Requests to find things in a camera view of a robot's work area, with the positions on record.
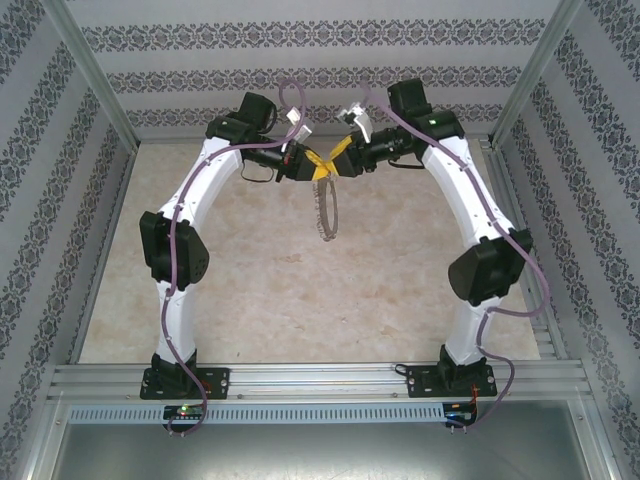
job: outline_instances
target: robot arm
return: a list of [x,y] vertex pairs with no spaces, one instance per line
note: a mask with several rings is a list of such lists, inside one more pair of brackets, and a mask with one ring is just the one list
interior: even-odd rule
[[[300,121],[297,110],[292,109],[290,118],[293,123]],[[327,166],[311,149],[298,143],[308,136],[312,129],[305,122],[296,139],[283,147],[254,148],[232,150],[213,157],[216,152],[230,144],[273,144],[274,141],[262,135],[275,113],[275,105],[265,97],[247,93],[240,109],[226,116],[214,119],[207,128],[206,140],[191,171],[176,193],[165,203],[158,213],[145,212],[140,219],[140,231],[144,247],[145,262],[151,268],[152,277],[157,282],[160,306],[167,299],[167,290],[171,281],[171,262],[169,255],[169,228],[178,206],[181,193],[192,173],[200,169],[199,174],[189,185],[181,205],[176,224],[177,290],[167,304],[166,327],[171,343],[180,359],[195,368],[196,346],[194,342],[194,291],[196,283],[204,276],[209,253],[199,237],[204,219],[219,194],[224,183],[237,170],[243,161],[253,161],[278,172],[276,181],[287,177],[297,181],[318,180],[335,168]],[[171,383],[187,382],[183,372],[176,368],[175,358],[165,335],[161,331],[160,340],[152,359],[152,367],[165,376]]]
[[[482,181],[469,152],[462,126],[450,111],[433,112],[424,96],[420,80],[408,80],[388,89],[391,108],[414,128],[438,140],[466,166],[454,162],[442,150],[425,144],[402,127],[366,132],[362,112],[356,117],[363,131],[346,137],[331,152],[330,160],[341,176],[356,177],[373,172],[381,161],[395,161],[413,153],[437,180],[456,217],[466,252],[449,267],[449,281],[460,298],[456,307],[453,332],[443,345],[438,369],[448,389],[455,389],[476,374],[481,374],[486,358],[478,350],[476,336],[481,320],[489,307],[499,306],[502,297],[515,283],[524,267],[524,260],[502,238],[496,224],[529,251],[532,246],[527,230],[515,231],[512,223],[495,204]],[[470,170],[480,184],[489,208],[496,217],[489,221],[487,213],[469,180]]]

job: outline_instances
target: cable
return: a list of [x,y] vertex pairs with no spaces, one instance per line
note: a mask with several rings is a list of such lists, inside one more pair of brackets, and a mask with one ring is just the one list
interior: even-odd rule
[[269,183],[271,180],[273,180],[274,175],[276,174],[275,170],[271,167],[271,176],[269,177],[268,180],[256,180],[255,178],[249,178],[249,177],[245,177],[244,176],[244,169],[246,168],[247,163],[246,162],[242,162],[242,170],[240,170],[240,176],[242,177],[243,180],[246,180],[247,182],[251,182],[251,183]]
[[[193,373],[191,369],[189,369],[189,367],[180,358],[178,351],[176,350],[175,346],[173,345],[173,342],[171,341],[171,336],[169,335],[169,330],[167,328],[167,310],[169,307],[169,302],[173,297],[178,286],[178,258],[176,253],[176,225],[178,223],[178,217],[180,215],[180,212],[183,209],[184,200],[187,196],[187,193],[189,192],[189,189],[193,185],[193,182],[195,181],[196,177],[200,174],[202,170],[208,167],[211,164],[211,161],[214,160],[216,157],[224,153],[232,152],[234,150],[247,150],[247,149],[253,149],[253,148],[275,148],[295,138],[295,136],[298,134],[298,132],[302,128],[302,123],[303,123],[302,120],[305,118],[305,115],[307,113],[307,97],[304,93],[304,89],[302,88],[302,85],[300,85],[300,83],[297,80],[293,78],[285,79],[280,83],[280,86],[278,88],[278,95],[281,101],[283,102],[283,106],[285,106],[285,108],[287,108],[287,106],[284,103],[283,90],[288,85],[293,85],[294,87],[296,87],[296,89],[298,90],[298,93],[300,94],[300,121],[296,124],[293,131],[289,135],[284,137],[282,140],[278,140],[275,142],[247,143],[244,145],[228,145],[224,148],[221,148],[217,152],[212,153],[211,155],[206,157],[204,160],[202,160],[200,164],[191,173],[191,175],[189,175],[189,178],[185,182],[184,188],[180,191],[180,195],[178,196],[178,201],[176,202],[176,205],[174,206],[174,209],[173,209],[173,216],[171,217],[171,225],[169,227],[169,258],[171,261],[171,286],[167,289],[166,296],[162,304],[162,312],[161,312],[162,334],[164,335],[164,339],[167,342],[167,346],[169,347],[169,350],[175,357],[176,362],[185,371],[185,373],[189,376],[189,378],[196,384],[196,386],[198,387],[198,390],[200,391],[200,395],[202,396],[202,415],[200,416],[200,419],[195,425],[193,425],[188,430],[184,432],[180,432],[181,437],[185,437],[186,435],[190,435],[196,432],[202,426],[202,423],[204,422],[207,416],[207,392],[205,391],[204,386],[202,385],[200,380],[198,380],[198,377],[196,377],[195,373]],[[171,429],[171,424],[173,420],[174,420],[173,418],[170,419],[167,424],[167,430],[169,431],[169,435],[173,435],[174,433],[177,433]]]
[[393,119],[398,125],[400,125],[402,128],[407,130],[413,136],[419,138],[423,142],[426,142],[428,145],[431,145],[432,147],[438,148],[441,151],[443,151],[460,167],[462,171],[466,172],[467,177],[469,178],[471,185],[473,185],[473,189],[476,195],[478,196],[478,199],[480,200],[480,203],[482,204],[482,207],[484,208],[487,216],[489,217],[491,224],[495,227],[498,233],[509,243],[509,245],[511,245],[511,247],[513,247],[513,249],[516,252],[518,252],[518,254],[524,259],[524,261],[527,262],[527,264],[534,271],[542,287],[542,303],[534,310],[530,312],[517,312],[513,310],[499,308],[499,307],[489,307],[487,308],[484,316],[482,317],[482,321],[480,322],[480,327],[478,328],[478,333],[476,335],[476,346],[480,351],[480,353],[482,353],[485,357],[505,362],[509,366],[509,378],[507,379],[507,383],[505,384],[505,387],[502,389],[502,391],[500,392],[500,395],[498,395],[498,398],[493,403],[491,408],[489,408],[489,410],[472,425],[472,427],[475,428],[478,424],[482,423],[482,421],[486,420],[486,418],[489,417],[500,405],[504,397],[507,395],[507,392],[511,388],[511,385],[513,384],[513,380],[516,374],[515,365],[511,360],[501,355],[496,355],[496,354],[487,352],[482,347],[482,334],[484,333],[484,330],[487,326],[487,322],[489,321],[489,315],[491,315],[492,313],[502,313],[504,315],[509,315],[512,317],[520,317],[520,318],[535,317],[540,315],[543,312],[543,310],[546,308],[547,304],[549,303],[549,299],[550,299],[549,283],[547,282],[547,279],[545,278],[544,273],[542,273],[542,270],[536,264],[533,258],[531,258],[531,256],[527,252],[525,252],[524,249],[520,245],[518,245],[518,243],[513,238],[511,238],[509,233],[506,232],[498,224],[497,218],[494,215],[491,207],[489,207],[487,199],[485,198],[482,192],[482,189],[480,188],[480,183],[478,182],[478,179],[476,178],[475,174],[471,171],[471,169],[468,168],[467,163],[464,160],[462,160],[458,155],[456,155],[454,152],[452,152],[450,149],[448,149],[447,147],[442,145],[440,142],[438,142],[436,139],[431,138],[428,135],[425,135],[424,133],[420,132],[419,130],[409,125],[402,118],[400,118],[400,116],[397,115],[391,109],[391,107],[386,104],[384,100],[382,100],[379,96],[377,96],[371,90],[371,87],[369,87],[369,85],[367,85],[366,82],[363,82],[361,86],[366,94],[367,101],[373,101],[373,103],[377,104],[378,107],[380,107],[389,117],[391,117],[391,119]]
[[387,163],[391,165],[393,168],[402,168],[405,170],[424,170],[424,165],[411,165],[409,163],[398,163],[393,160],[388,160]]

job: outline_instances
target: black mounting plate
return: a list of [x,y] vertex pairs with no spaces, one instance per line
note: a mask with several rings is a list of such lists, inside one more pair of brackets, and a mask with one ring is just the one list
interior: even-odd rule
[[445,388],[437,365],[410,365],[403,375],[407,378],[409,398],[471,397],[474,385],[478,397],[495,397],[498,394],[493,368],[489,365],[483,367],[482,375],[474,378],[472,383],[451,389]]
[[[196,377],[204,385],[209,400],[226,400],[229,392],[230,373],[228,368],[198,367]],[[195,385],[186,394],[165,388],[157,371],[153,368],[147,368],[142,377],[140,398],[143,400],[198,400],[202,396]]]

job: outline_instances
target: metal bracket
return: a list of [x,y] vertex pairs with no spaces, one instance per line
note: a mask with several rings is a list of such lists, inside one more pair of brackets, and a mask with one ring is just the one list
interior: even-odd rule
[[475,378],[473,384],[455,384],[451,388],[444,385],[436,365],[411,365],[404,372],[398,371],[396,366],[396,372],[407,378],[409,398],[471,397],[474,386],[478,397],[495,397],[498,394],[493,368],[489,365],[485,365],[483,374]]
[[373,133],[373,125],[371,125],[371,118],[367,115],[366,110],[360,105],[360,103],[352,103],[351,106],[346,109],[343,108],[337,117],[350,127],[357,126],[364,137],[366,143],[371,143],[371,134]]
[[[228,368],[198,367],[196,377],[204,386],[209,400],[226,400],[229,392],[229,377],[231,370]],[[140,398],[143,400],[197,400],[201,398],[200,391],[195,385],[185,395],[181,392],[166,389],[159,378],[158,372],[153,368],[147,368],[142,377]]]
[[[287,135],[290,135],[291,132],[293,132],[293,130],[298,125],[298,122],[300,122],[300,119],[302,118],[302,114],[296,107],[291,107],[291,110],[287,112],[287,118],[292,124],[292,127],[289,128],[289,131],[287,132]],[[303,119],[302,126],[300,127],[300,131],[293,139],[298,143],[304,142],[309,137],[309,135],[311,135],[314,128],[315,128],[315,124],[308,117]],[[287,150],[288,145],[289,145],[289,142],[282,144],[282,148],[280,149],[282,153],[284,153]]]

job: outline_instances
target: perforated metal strip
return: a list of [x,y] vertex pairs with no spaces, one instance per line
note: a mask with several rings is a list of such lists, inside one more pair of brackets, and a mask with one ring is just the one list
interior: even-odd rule
[[[158,424],[162,405],[74,406],[71,424]],[[310,424],[441,422],[441,403],[378,403],[356,405],[218,405],[209,406],[209,424]]]

